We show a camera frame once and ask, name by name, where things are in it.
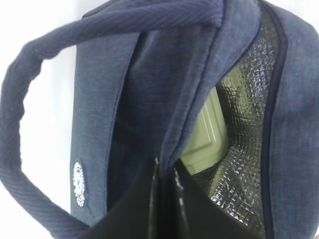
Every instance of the denim fabric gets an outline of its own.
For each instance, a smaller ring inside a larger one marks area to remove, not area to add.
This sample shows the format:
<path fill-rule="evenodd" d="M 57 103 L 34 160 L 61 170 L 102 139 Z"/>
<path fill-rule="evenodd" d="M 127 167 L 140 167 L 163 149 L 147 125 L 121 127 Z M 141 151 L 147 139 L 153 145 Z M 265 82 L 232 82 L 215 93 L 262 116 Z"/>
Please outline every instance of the denim fabric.
<path fill-rule="evenodd" d="M 139 2 L 120 0 L 93 12 L 134 4 Z M 126 192 L 145 159 L 179 157 L 208 93 L 248 48 L 259 22 L 256 2 L 227 1 L 217 37 L 216 28 L 198 26 L 142 34 L 137 45 L 138 34 L 130 34 L 78 46 L 71 168 L 82 160 L 88 203 L 79 208 L 71 191 L 72 215 L 89 225 L 97 223 L 106 205 Z"/>
<path fill-rule="evenodd" d="M 308 23 L 271 7 L 288 39 L 270 145 L 275 239 L 310 239 L 319 223 L 319 38 Z"/>
<path fill-rule="evenodd" d="M 87 16 L 141 2 L 115 0 Z M 259 30 L 257 1 L 225 3 L 218 30 L 127 34 L 78 46 L 71 168 L 77 159 L 84 163 L 88 205 L 80 209 L 72 192 L 75 217 L 95 224 L 107 204 L 127 191 L 144 160 L 159 154 L 165 173 L 180 156 L 210 90 Z M 310 239 L 319 220 L 318 35 L 293 14 L 271 8 L 288 38 L 269 159 L 275 239 Z"/>

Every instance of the fabric handle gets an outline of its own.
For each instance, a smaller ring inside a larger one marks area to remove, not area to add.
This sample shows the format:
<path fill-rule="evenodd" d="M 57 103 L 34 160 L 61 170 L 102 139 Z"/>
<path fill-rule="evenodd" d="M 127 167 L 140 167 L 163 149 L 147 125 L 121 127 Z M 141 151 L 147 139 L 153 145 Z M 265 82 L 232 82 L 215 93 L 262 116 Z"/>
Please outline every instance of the fabric handle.
<path fill-rule="evenodd" d="M 19 121 L 30 82 L 44 59 L 62 49 L 112 34 L 197 24 L 220 27 L 223 0 L 178 0 L 112 10 L 67 24 L 33 40 L 9 66 L 0 98 L 0 180 L 15 200 L 57 239 L 77 238 L 89 228 L 52 203 L 21 170 Z"/>

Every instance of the blue fabric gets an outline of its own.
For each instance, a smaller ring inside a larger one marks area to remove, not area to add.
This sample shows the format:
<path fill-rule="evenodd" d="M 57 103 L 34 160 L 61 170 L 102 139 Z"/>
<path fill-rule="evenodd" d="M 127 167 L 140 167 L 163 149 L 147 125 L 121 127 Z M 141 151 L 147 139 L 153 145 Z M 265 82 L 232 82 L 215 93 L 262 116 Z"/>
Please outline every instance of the blue fabric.
<path fill-rule="evenodd" d="M 271 8 L 288 39 L 271 129 L 275 239 L 310 239 L 319 224 L 319 38 L 308 23 Z"/>
<path fill-rule="evenodd" d="M 133 3 L 129 0 L 119 1 L 117 5 L 113 3 L 98 14 L 121 8 L 125 4 Z M 118 109 L 109 98 L 117 92 L 115 85 L 113 88 L 105 87 L 104 95 L 98 94 L 99 97 L 95 98 L 86 82 L 88 78 L 96 78 L 94 82 L 100 81 L 103 85 L 108 78 L 114 82 L 123 80 L 115 66 L 122 61 L 121 67 L 127 67 L 125 64 L 130 58 L 121 52 L 135 46 L 137 35 L 133 39 L 128 35 L 112 39 L 106 37 L 101 39 L 101 42 L 104 41 L 103 47 L 97 40 L 85 43 L 85 49 L 83 45 L 78 46 L 71 168 L 77 157 L 81 157 L 88 174 L 89 206 L 79 209 L 71 195 L 71 212 L 75 217 L 90 225 L 95 224 L 106 213 L 105 205 L 112 206 L 126 192 L 145 159 L 159 154 L 163 159 L 179 157 L 211 88 L 248 48 L 258 32 L 260 17 L 256 2 L 227 1 L 223 27 L 218 35 L 215 28 L 207 27 L 142 34 L 125 77 Z M 247 26 L 250 26 L 249 30 L 242 31 Z M 242 40 L 233 41 L 234 37 Z M 104 51 L 119 51 L 119 54 L 114 53 L 116 62 L 107 60 Z M 101 91 L 95 84 L 92 88 Z M 94 111 L 94 115 L 86 113 L 85 108 L 91 111 L 92 106 L 108 108 Z M 118 115 L 108 159 L 108 139 L 114 123 L 104 114 L 116 110 Z M 100 129 L 91 128 L 91 117 L 95 120 L 93 125 L 100 125 Z M 99 135 L 99 143 L 92 141 L 92 135 Z M 177 152 L 170 156 L 175 147 Z"/>
<path fill-rule="evenodd" d="M 222 9 L 221 0 L 178 1 L 94 15 L 27 43 L 9 66 L 0 99 L 0 180 L 16 201 L 55 238 L 73 239 L 88 226 L 53 204 L 21 171 L 19 121 L 24 113 L 23 99 L 30 82 L 40 73 L 42 61 L 55 57 L 68 46 L 111 34 L 197 24 L 218 27 L 222 22 Z"/>

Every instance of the navy piping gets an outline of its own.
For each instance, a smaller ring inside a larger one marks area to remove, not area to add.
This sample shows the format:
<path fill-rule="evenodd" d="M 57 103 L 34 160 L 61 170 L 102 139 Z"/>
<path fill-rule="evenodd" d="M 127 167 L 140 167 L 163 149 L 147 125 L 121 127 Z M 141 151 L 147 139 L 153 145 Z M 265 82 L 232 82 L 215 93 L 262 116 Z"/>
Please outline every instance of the navy piping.
<path fill-rule="evenodd" d="M 262 135 L 262 149 L 261 149 L 261 194 L 262 203 L 264 210 L 265 220 L 265 232 L 267 239 L 274 239 L 274 224 L 272 217 L 271 207 L 271 193 L 270 193 L 270 172 L 269 172 L 269 158 L 270 158 L 270 140 L 271 140 L 271 127 L 272 127 L 272 116 L 274 114 L 277 93 L 282 76 L 283 68 L 285 66 L 286 55 L 288 51 L 288 41 L 284 32 L 283 26 L 276 15 L 276 13 L 267 5 L 263 0 L 260 0 L 261 4 L 265 7 L 268 14 L 271 16 L 273 24 L 277 30 L 279 36 L 279 55 L 276 61 L 276 65 L 273 72 L 273 77 L 270 82 L 268 91 L 265 115 L 264 115 L 264 126 Z"/>

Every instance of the insulated lunch bag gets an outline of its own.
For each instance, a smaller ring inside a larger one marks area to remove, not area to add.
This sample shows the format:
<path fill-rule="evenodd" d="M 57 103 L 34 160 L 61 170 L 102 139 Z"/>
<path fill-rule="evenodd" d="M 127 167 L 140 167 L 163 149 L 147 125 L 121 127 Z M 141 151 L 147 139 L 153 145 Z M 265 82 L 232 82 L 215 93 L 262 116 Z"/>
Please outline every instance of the insulated lunch bag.
<path fill-rule="evenodd" d="M 72 45 L 68 214 L 22 172 L 19 121 Z M 110 0 L 9 66 L 1 182 L 55 239 L 311 239 L 318 65 L 314 28 L 263 0 Z"/>

